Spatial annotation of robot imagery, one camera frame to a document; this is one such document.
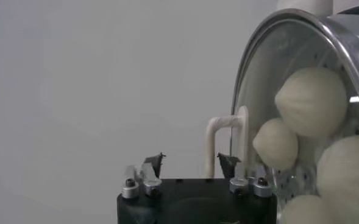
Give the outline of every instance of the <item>steamed bun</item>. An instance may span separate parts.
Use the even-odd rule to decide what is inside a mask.
[[[280,223],[333,224],[335,221],[321,198],[314,195],[301,195],[286,204]]]
[[[336,141],[317,166],[320,196],[338,223],[359,223],[359,136]]]
[[[330,136],[346,115],[346,89],[337,73],[304,68],[288,78],[275,104],[285,123],[299,135]]]
[[[275,169],[289,169],[297,158],[297,136],[281,118],[263,124],[252,145],[262,161]]]

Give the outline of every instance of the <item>gray background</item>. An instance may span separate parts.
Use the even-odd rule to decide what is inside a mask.
[[[0,0],[0,224],[116,223],[124,166],[159,152],[162,177],[202,177],[207,120],[275,5]]]

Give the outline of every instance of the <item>black machine base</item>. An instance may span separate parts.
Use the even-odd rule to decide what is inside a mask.
[[[163,179],[153,197],[117,198],[118,224],[275,224],[275,195],[229,191],[229,179]]]

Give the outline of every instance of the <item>white plastic tube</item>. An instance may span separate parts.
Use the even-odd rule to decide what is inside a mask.
[[[242,163],[246,161],[248,148],[248,109],[246,106],[239,108],[238,115],[214,117],[209,120],[206,128],[206,178],[215,177],[215,135],[216,132],[226,127],[239,127],[239,155],[238,158]]]

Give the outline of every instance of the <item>stainless steel bowl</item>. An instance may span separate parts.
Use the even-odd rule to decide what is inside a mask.
[[[298,69],[326,67],[337,71],[351,99],[346,125],[339,135],[354,135],[359,130],[359,15],[353,10],[328,18],[317,18],[301,10],[282,10],[266,18],[254,32],[244,51],[233,96],[232,114],[240,106],[249,110],[249,134],[252,142],[259,128],[279,117],[274,98],[285,80]],[[238,132],[232,130],[231,155],[237,155]],[[299,138],[300,149],[326,148],[334,139],[310,141]],[[279,209],[301,194],[316,194],[316,162],[319,155],[304,155],[299,150],[296,165],[287,171],[265,167],[249,144],[252,175],[267,173],[274,183]]]

